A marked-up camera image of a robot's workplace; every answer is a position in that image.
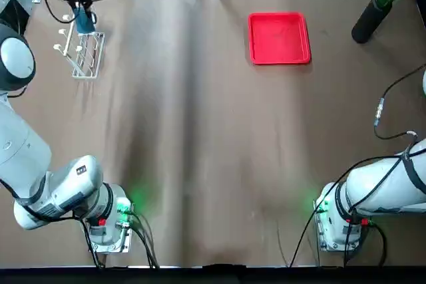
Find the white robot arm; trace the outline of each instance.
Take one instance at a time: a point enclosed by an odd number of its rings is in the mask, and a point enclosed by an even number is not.
[[[0,0],[0,12],[9,0]],[[0,24],[0,183],[15,198],[14,214],[25,229],[46,225],[72,212],[85,219],[94,251],[130,249],[132,204],[118,185],[103,183],[93,156],[48,171],[49,146],[16,114],[8,92],[25,88],[35,76],[34,56],[26,40]]]
[[[424,149],[426,140],[414,145],[410,154]],[[376,188],[392,167],[391,173]],[[356,168],[349,173],[346,182],[334,185],[327,184],[315,202],[315,207],[320,205],[316,214],[320,247],[323,251],[344,251],[347,240],[346,250],[351,251],[360,245],[361,218],[426,212],[426,153],[404,161],[388,158]],[[351,208],[355,205],[354,215]]]

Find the black vase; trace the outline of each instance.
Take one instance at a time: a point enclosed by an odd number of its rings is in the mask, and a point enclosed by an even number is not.
[[[371,0],[355,26],[353,26],[353,40],[357,43],[366,43],[391,9],[392,3],[385,8],[381,8],[377,5],[377,0]]]

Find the red tray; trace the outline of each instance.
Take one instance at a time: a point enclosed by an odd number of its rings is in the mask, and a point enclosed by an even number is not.
[[[303,64],[311,60],[308,30],[301,13],[250,14],[248,40],[256,65]]]

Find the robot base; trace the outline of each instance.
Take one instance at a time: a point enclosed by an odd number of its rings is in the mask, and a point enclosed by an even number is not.
[[[323,199],[323,195],[328,192],[331,186],[326,186],[322,195],[318,200],[314,201],[314,209]],[[335,191],[328,195],[318,212],[315,214],[316,233],[318,237],[318,245],[321,251],[344,251],[347,231],[349,224],[340,217],[335,207]],[[361,227],[353,225],[349,235],[347,251],[353,251],[359,245],[359,237],[361,235]]]
[[[123,212],[133,211],[133,204],[120,186],[112,184],[110,187],[114,194],[111,213],[105,225],[90,228],[90,239],[97,253],[128,253],[132,239],[132,216]]]

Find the table surface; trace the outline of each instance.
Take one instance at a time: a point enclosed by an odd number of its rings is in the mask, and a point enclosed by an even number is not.
[[[49,0],[56,13],[67,12]],[[312,200],[354,162],[401,151],[406,141],[373,135],[383,90],[424,63],[426,34],[415,0],[398,0],[366,45],[350,36],[369,0],[108,0],[97,4],[106,33],[99,78],[78,81],[58,52],[56,24],[35,6],[26,38],[37,62],[15,110],[51,146],[52,169],[93,154],[106,182],[116,182],[150,220],[162,265],[283,265],[292,257]],[[306,17],[312,61],[254,66],[247,17],[299,11]],[[425,137],[421,75],[389,95],[383,134]],[[0,265],[91,264],[77,223],[24,231],[0,190]],[[424,265],[426,220],[375,219],[386,232],[389,265]],[[371,234],[354,264],[375,265]],[[341,255],[321,253],[322,265]],[[132,251],[108,265],[144,265]],[[315,265],[313,227],[296,265]]]

